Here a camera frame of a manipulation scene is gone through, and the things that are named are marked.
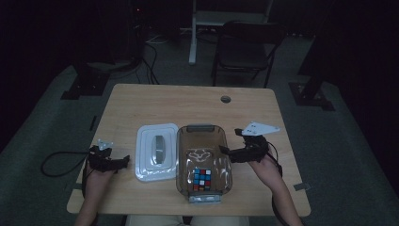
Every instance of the person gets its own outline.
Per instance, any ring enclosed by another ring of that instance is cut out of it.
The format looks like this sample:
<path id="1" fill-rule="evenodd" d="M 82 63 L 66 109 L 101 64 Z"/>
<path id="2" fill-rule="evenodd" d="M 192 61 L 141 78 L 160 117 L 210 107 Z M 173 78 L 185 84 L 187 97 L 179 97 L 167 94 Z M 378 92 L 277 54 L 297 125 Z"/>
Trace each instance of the person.
<path id="1" fill-rule="evenodd" d="M 270 188 L 279 214 L 290 226 L 303 225 L 287 185 L 282 180 L 279 170 L 272 159 L 266 155 L 260 162 L 248 162 L 258 178 Z M 89 226 L 97 216 L 98 206 L 105 194 L 114 171 L 100 172 L 91 169 L 88 164 L 86 196 L 74 226 Z M 151 222 L 162 222 L 160 225 L 183 225 L 182 217 L 172 216 L 134 216 L 134 225 L 156 225 Z M 249 225 L 247 218 L 242 217 L 193 217 L 191 225 Z"/>

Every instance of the chair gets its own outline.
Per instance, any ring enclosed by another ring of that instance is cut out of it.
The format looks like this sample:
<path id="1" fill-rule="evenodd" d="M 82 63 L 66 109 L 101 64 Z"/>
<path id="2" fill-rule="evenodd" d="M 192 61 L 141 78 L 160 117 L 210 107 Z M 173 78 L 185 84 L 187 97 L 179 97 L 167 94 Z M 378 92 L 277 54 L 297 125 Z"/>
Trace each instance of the chair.
<path id="1" fill-rule="evenodd" d="M 281 24 L 248 23 L 230 21 L 220 28 L 217 39 L 214 65 L 212 68 L 213 86 L 216 85 L 216 72 L 221 67 L 227 71 L 255 73 L 267 70 L 263 87 L 266 88 L 273 66 L 275 52 L 286 36 Z"/>

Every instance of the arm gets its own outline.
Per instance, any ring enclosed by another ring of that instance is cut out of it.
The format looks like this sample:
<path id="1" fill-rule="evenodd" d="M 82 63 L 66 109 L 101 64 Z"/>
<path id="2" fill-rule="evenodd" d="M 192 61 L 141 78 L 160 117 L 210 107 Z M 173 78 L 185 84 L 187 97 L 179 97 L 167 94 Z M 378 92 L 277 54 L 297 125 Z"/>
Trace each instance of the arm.
<path id="1" fill-rule="evenodd" d="M 75 221 L 75 226 L 91 225 L 96 218 L 98 207 L 113 174 L 114 171 L 94 170 L 88 164 L 85 200 Z"/>
<path id="2" fill-rule="evenodd" d="M 291 226 L 302 225 L 287 185 L 279 175 L 275 163 L 265 156 L 260 163 L 249 162 L 259 179 L 270 188 L 275 205 L 282 218 Z"/>

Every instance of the dark background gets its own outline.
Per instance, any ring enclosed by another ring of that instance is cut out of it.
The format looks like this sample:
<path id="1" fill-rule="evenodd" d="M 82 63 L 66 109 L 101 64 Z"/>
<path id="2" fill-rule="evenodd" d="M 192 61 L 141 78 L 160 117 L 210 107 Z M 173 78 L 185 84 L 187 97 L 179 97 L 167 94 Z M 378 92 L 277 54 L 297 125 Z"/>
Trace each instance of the dark background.
<path id="1" fill-rule="evenodd" d="M 262 11 L 263 1 L 243 2 L 204 0 L 198 9 Z M 190 26 L 191 8 L 184 0 L 3 0 L 0 151 L 53 78 L 75 58 L 112 62 L 139 57 L 126 27 L 144 24 L 178 39 L 179 28 Z M 398 12 L 398 4 L 388 0 L 279 0 L 270 17 L 290 34 L 315 37 L 298 73 L 340 89 L 397 193 Z"/>

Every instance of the transparent brown container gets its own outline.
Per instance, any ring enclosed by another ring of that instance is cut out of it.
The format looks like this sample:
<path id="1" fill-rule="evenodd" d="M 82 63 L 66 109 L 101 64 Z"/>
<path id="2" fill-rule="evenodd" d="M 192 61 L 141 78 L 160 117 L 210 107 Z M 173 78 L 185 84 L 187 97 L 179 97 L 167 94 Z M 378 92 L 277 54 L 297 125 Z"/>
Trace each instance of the transparent brown container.
<path id="1" fill-rule="evenodd" d="M 231 190 L 231 162 L 219 145 L 227 147 L 227 142 L 224 130 L 217 125 L 195 124 L 179 129 L 176 186 L 189 202 L 220 202 L 221 196 Z"/>

